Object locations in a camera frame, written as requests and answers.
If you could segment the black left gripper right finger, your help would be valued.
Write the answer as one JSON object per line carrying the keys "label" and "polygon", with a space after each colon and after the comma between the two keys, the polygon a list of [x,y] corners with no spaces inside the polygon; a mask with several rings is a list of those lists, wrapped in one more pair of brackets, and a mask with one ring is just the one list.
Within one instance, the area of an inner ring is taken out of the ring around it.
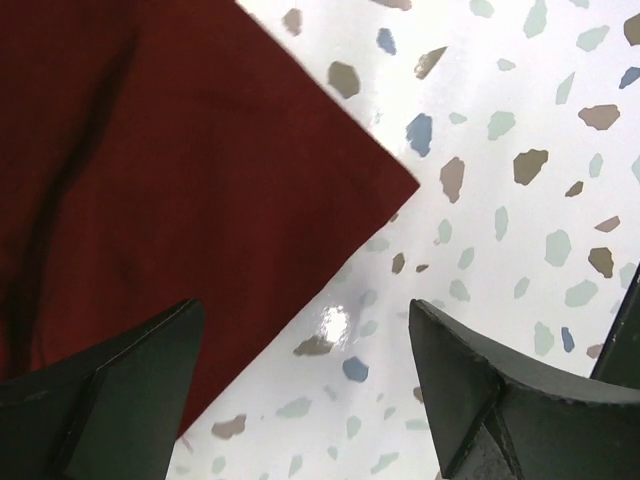
{"label": "black left gripper right finger", "polygon": [[423,300],[409,335],[442,478],[638,478],[638,390],[537,361]]}

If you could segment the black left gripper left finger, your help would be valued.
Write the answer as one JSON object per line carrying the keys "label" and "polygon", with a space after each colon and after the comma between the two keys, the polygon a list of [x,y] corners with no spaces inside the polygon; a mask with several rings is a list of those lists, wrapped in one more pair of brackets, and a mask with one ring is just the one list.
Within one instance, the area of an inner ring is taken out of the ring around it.
{"label": "black left gripper left finger", "polygon": [[165,478],[205,312],[185,300],[1,385],[5,480]]}

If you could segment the dark red t-shirt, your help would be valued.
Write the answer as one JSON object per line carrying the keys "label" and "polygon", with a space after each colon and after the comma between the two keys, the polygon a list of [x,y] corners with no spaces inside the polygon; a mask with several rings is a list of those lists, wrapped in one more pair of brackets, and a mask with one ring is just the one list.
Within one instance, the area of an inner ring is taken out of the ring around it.
{"label": "dark red t-shirt", "polygon": [[196,298],[188,427],[417,186],[232,1],[5,1],[1,376]]}

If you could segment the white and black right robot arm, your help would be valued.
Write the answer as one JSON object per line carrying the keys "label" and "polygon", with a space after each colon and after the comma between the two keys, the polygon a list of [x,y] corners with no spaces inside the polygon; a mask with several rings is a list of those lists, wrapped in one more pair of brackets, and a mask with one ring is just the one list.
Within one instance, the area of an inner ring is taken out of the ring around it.
{"label": "white and black right robot arm", "polygon": [[640,386],[639,269],[632,277],[590,378],[632,389]]}

